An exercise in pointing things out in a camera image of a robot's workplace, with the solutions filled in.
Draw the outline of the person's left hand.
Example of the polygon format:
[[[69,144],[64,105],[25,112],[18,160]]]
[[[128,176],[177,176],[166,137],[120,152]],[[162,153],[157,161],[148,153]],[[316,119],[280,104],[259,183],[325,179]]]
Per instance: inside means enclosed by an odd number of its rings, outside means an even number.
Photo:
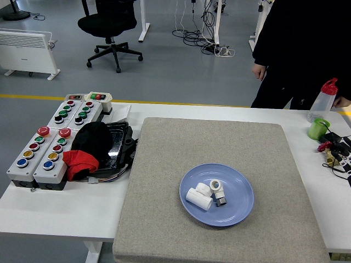
[[[333,107],[335,108],[348,107],[350,105],[351,105],[351,101],[342,96],[336,98],[333,103]]]

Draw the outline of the person's right hand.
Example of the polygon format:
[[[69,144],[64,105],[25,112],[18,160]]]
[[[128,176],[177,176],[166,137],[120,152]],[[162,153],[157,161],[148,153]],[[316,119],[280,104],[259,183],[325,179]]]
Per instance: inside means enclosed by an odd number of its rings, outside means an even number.
[[[254,74],[255,78],[262,81],[265,77],[267,67],[264,65],[253,64],[252,66],[252,73]]]

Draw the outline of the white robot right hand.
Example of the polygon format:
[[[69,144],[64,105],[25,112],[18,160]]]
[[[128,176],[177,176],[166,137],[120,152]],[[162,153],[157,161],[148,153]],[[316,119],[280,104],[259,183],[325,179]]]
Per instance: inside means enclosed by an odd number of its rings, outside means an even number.
[[[351,186],[350,164],[342,157],[338,158],[338,162],[343,167],[344,171],[347,173],[347,175],[348,175],[347,181],[348,181],[349,185]]]

